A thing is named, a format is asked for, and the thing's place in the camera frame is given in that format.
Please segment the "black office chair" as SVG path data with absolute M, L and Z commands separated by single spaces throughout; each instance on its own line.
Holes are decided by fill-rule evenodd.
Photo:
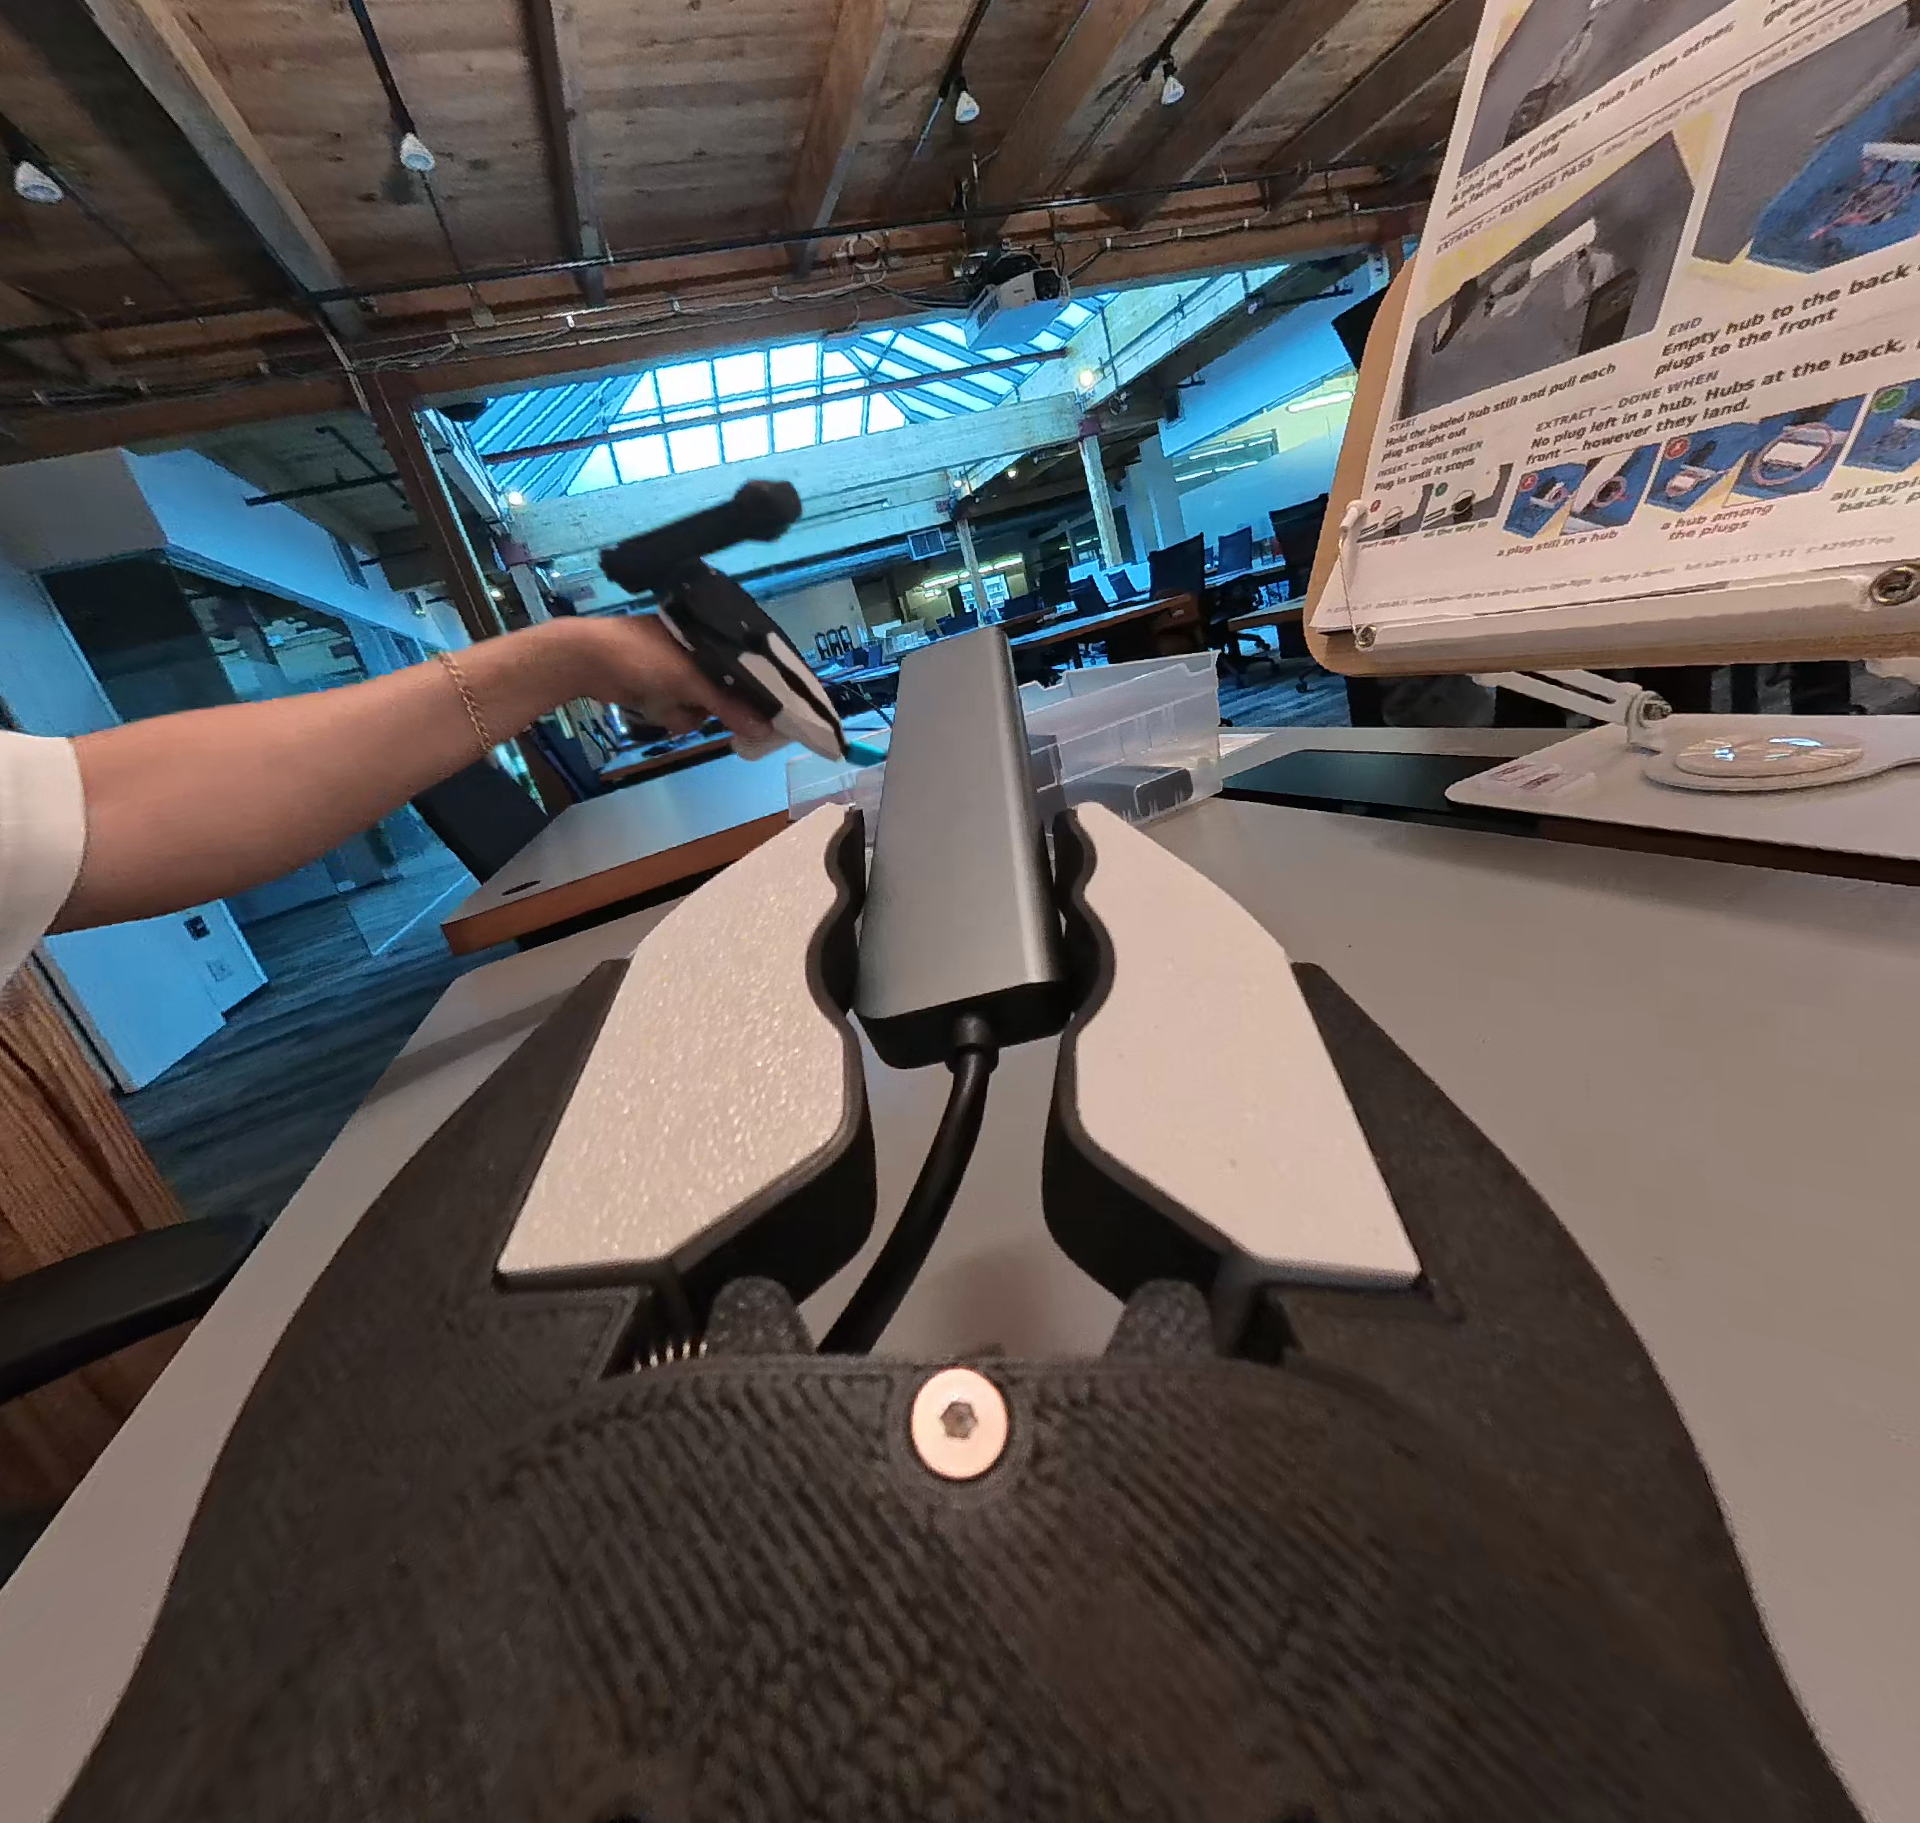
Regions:
M 478 884 L 549 826 L 547 809 L 491 758 L 416 793 L 411 809 Z

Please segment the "row of wooden desks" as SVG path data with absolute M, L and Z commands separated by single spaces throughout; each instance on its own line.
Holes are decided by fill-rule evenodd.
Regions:
M 1121 659 L 1147 659 L 1163 656 L 1192 656 L 1213 644 L 1213 632 L 1228 632 L 1234 619 L 1240 628 L 1260 632 L 1268 625 L 1287 625 L 1306 619 L 1306 597 L 1287 596 L 1278 603 L 1249 611 L 1226 606 L 1222 617 L 1211 621 L 1211 611 L 1187 596 L 1166 596 L 1116 611 L 1099 611 L 1097 615 L 1068 615 L 1044 622 L 1044 628 L 1011 632 L 1010 628 L 986 625 L 988 636 L 1008 636 L 1014 659 L 1040 664 L 1044 656 L 1077 651 L 1088 644 L 1119 644 Z

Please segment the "person's left forearm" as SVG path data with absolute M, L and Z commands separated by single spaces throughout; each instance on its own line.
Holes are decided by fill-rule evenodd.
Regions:
M 489 695 L 498 656 L 478 644 L 347 687 L 71 739 L 84 870 L 48 933 L 252 889 L 373 826 L 517 728 Z

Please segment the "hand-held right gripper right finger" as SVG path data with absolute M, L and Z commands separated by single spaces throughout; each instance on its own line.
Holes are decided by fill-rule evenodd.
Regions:
M 1044 1131 L 1045 1230 L 1103 1292 L 1403 1294 L 1422 1268 L 1286 948 L 1102 806 L 1052 859 L 1071 1014 Z

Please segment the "white ceiling projector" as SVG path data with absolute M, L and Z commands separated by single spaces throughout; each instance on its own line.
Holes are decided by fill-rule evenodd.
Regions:
M 971 349 L 1018 349 L 1045 332 L 1070 302 L 1062 269 L 1023 250 L 994 250 L 969 268 L 963 319 Z

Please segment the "row of black office chairs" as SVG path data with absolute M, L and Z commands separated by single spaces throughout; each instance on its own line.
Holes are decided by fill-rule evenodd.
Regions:
M 1208 541 L 1194 536 L 1147 557 L 1147 568 L 1088 571 L 1052 602 L 1075 619 L 1190 596 L 1213 647 L 1233 657 L 1306 657 L 1306 596 L 1328 496 L 1268 512 L 1271 536 L 1251 527 Z

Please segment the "printed instruction sheet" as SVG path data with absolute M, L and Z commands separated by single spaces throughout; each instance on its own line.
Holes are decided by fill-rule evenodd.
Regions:
M 1915 73 L 1917 0 L 1486 0 L 1345 622 L 1915 545 Z

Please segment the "black desk mat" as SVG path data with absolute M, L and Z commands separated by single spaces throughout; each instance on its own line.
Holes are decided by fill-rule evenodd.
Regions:
M 1448 796 L 1455 783 L 1474 779 L 1496 765 L 1494 755 L 1476 753 L 1294 750 L 1234 772 L 1222 783 L 1219 794 L 1246 803 L 1411 824 L 1536 833 L 1543 822 L 1535 813 Z

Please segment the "clear plastic bin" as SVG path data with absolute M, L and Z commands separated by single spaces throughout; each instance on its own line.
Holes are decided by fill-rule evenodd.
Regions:
M 1088 778 L 1110 765 L 1185 765 L 1192 803 L 1217 796 L 1223 782 L 1211 653 L 1021 686 L 1005 636 L 951 637 L 902 659 L 894 723 L 851 734 L 849 748 L 878 758 L 825 758 L 838 769 L 832 779 L 791 776 L 791 819 L 841 803 L 859 809 L 874 834 L 1026 834 L 1060 809 L 1102 806 Z

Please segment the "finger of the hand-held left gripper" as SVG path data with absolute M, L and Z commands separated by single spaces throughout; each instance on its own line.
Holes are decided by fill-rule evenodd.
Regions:
M 768 695 L 766 713 L 781 739 L 822 758 L 851 758 L 838 707 L 783 633 L 754 636 L 754 683 Z
M 766 713 L 768 695 L 754 683 L 754 636 L 777 633 L 761 613 L 711 622 L 690 611 L 661 611 L 661 622 L 718 697 L 714 713 L 739 753 L 759 758 L 795 746 L 774 729 Z

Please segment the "person's left hand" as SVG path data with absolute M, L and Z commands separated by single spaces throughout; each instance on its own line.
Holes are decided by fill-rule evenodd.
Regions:
M 486 678 L 489 695 L 519 726 L 567 703 L 616 707 L 676 733 L 720 722 L 718 697 L 652 615 L 547 621 L 486 648 L 501 668 Z

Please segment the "grey usb hub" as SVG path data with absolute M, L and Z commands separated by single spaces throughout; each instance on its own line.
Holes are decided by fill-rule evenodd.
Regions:
M 1033 763 L 999 630 L 911 653 L 857 932 L 852 1013 L 895 1068 L 1054 1036 L 1062 922 Z

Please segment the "wooden pillar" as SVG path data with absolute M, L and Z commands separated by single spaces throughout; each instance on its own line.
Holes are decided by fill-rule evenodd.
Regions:
M 23 965 L 2 992 L 2 1281 L 183 1219 L 51 985 Z M 62 1504 L 188 1332 L 165 1329 L 6 1402 L 4 1514 Z

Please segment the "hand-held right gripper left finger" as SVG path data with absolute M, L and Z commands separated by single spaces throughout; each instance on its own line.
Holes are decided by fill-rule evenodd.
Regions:
M 808 1298 L 862 1248 L 876 1156 L 849 1020 L 862 809 L 827 803 L 633 951 L 498 1256 L 511 1288 L 746 1276 Z

